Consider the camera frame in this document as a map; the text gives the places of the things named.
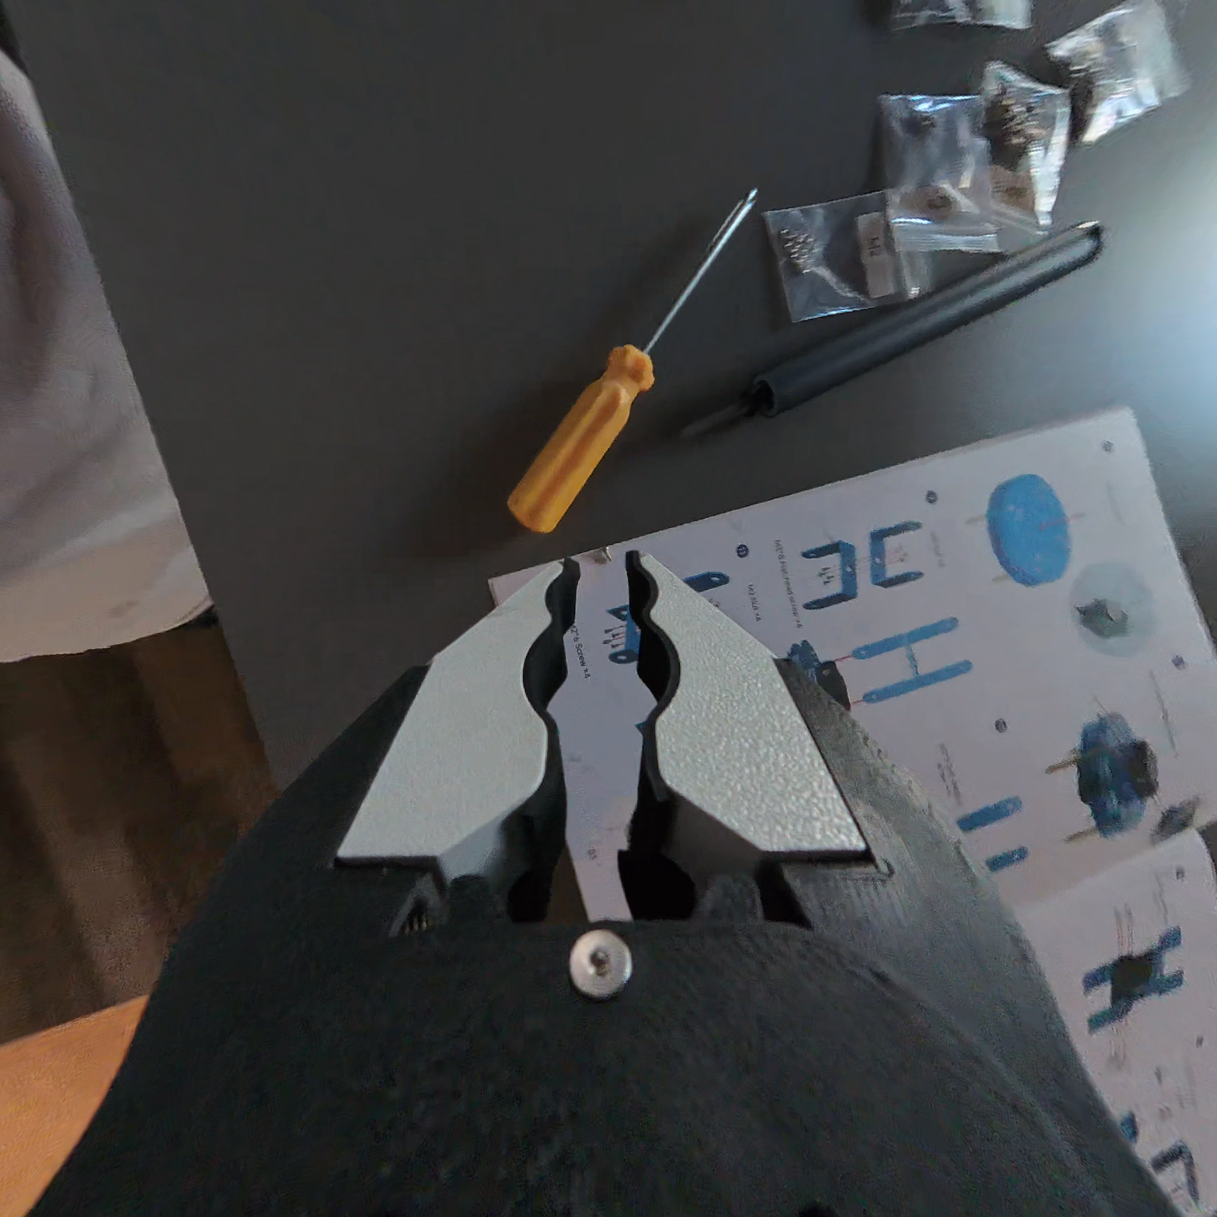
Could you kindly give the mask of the clear bag of long screws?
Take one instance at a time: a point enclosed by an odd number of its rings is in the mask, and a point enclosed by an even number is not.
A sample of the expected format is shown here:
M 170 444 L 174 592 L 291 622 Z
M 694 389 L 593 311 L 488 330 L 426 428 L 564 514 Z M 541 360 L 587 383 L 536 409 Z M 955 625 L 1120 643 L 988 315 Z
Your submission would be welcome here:
M 890 2 L 885 14 L 893 31 L 933 25 L 1026 31 L 1032 2 Z

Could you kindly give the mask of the screw bag with white label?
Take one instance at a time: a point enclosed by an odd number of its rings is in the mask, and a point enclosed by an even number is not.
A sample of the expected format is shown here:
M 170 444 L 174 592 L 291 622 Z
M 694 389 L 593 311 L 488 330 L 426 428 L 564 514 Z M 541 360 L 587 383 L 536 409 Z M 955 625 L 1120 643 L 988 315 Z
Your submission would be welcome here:
M 885 192 L 772 209 L 764 224 L 794 325 L 897 306 L 935 289 L 930 259 L 897 248 Z

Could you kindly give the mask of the yellow handled screwdriver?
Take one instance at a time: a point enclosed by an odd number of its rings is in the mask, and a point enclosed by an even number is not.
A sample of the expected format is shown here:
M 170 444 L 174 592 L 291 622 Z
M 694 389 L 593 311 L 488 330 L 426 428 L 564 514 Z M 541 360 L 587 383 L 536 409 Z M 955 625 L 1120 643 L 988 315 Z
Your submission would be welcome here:
M 507 509 L 528 532 L 552 534 L 583 493 L 626 428 L 635 402 L 655 386 L 652 357 L 657 347 L 752 214 L 757 199 L 758 191 L 754 189 L 726 217 L 701 263 L 649 340 L 641 347 L 616 347 L 609 354 L 601 376 L 583 390 L 512 490 Z

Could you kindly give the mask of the clear bag of silver screws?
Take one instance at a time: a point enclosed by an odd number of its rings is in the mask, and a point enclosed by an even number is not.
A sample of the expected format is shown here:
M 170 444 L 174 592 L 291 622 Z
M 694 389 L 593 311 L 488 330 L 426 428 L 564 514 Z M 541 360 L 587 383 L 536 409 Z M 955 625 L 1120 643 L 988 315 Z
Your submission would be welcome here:
M 1191 79 L 1159 2 L 1126 2 L 1045 46 L 1068 85 L 1071 141 L 1093 146 L 1180 99 Z

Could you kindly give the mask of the clear bag of brass screws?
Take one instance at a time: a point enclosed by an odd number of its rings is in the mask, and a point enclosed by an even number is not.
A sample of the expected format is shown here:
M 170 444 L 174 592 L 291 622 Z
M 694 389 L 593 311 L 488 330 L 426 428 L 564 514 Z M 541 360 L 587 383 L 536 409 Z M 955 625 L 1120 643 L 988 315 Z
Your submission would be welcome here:
M 980 99 L 996 214 L 1003 224 L 1045 234 L 1071 144 L 1071 96 L 993 62 L 984 67 Z

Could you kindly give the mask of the clear bag of small parts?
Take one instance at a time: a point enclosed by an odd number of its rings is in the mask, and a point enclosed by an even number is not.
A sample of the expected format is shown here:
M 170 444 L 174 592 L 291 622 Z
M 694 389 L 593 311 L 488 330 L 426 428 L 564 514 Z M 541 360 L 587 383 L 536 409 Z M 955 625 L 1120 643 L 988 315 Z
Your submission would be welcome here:
M 978 96 L 881 96 L 887 218 L 904 254 L 997 254 L 991 147 Z

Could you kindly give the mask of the white printed instruction sheet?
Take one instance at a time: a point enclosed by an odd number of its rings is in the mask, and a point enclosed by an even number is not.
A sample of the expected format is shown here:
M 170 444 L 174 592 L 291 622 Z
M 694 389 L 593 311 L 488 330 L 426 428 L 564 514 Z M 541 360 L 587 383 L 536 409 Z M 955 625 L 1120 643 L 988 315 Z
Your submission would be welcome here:
M 628 919 L 651 554 L 781 660 L 833 664 L 1023 922 L 1120 1134 L 1214 1215 L 1216 669 L 1130 411 L 578 557 L 565 735 L 587 913 Z

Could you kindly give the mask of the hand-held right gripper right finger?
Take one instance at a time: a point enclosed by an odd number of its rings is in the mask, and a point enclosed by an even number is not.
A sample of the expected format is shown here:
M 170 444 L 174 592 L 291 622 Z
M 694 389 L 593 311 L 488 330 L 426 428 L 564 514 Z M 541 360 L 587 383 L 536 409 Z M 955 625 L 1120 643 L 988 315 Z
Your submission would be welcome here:
M 646 553 L 626 556 L 636 674 L 654 706 L 619 879 L 630 900 L 767 890 L 788 866 L 871 850 L 801 702 L 817 686 Z

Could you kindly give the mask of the grey desk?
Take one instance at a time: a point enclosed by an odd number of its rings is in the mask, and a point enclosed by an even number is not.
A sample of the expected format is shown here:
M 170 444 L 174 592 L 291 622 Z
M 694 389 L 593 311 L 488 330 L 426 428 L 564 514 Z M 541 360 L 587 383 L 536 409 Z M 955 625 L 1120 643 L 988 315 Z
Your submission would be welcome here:
M 704 431 L 859 322 L 790 325 L 751 218 L 565 522 L 507 512 L 743 195 L 878 186 L 881 95 L 1048 75 L 1111 7 L 894 33 L 887 4 L 5 4 L 278 783 L 493 576 L 1110 406 L 1214 625 L 1214 4 L 1165 4 L 1185 95 L 1069 157 L 1094 266 Z

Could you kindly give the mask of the black pen-shaped screwdriver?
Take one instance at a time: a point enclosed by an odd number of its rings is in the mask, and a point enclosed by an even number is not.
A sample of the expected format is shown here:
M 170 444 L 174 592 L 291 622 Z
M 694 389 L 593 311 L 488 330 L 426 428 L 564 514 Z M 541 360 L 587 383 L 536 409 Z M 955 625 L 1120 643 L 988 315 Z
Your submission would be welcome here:
M 680 438 L 706 437 L 736 422 L 772 419 L 806 406 L 1065 280 L 1093 264 L 1104 244 L 1106 227 L 1088 221 L 1001 257 L 935 295 L 759 373 L 733 405 L 693 422 Z

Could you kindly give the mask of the person's white shirt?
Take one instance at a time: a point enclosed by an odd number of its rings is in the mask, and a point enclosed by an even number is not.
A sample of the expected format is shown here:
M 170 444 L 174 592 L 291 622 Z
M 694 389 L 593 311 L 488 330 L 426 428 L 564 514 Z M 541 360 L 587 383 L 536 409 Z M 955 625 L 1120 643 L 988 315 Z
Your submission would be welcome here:
M 2 54 L 2 661 L 212 605 L 35 91 Z

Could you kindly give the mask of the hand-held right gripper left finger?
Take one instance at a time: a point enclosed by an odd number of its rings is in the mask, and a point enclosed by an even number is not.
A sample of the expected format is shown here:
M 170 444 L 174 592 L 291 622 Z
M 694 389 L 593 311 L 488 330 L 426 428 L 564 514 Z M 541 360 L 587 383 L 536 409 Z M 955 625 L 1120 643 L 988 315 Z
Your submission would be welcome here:
M 551 705 L 568 679 L 580 579 L 571 559 L 542 567 L 435 656 L 336 864 L 552 893 L 568 800 Z

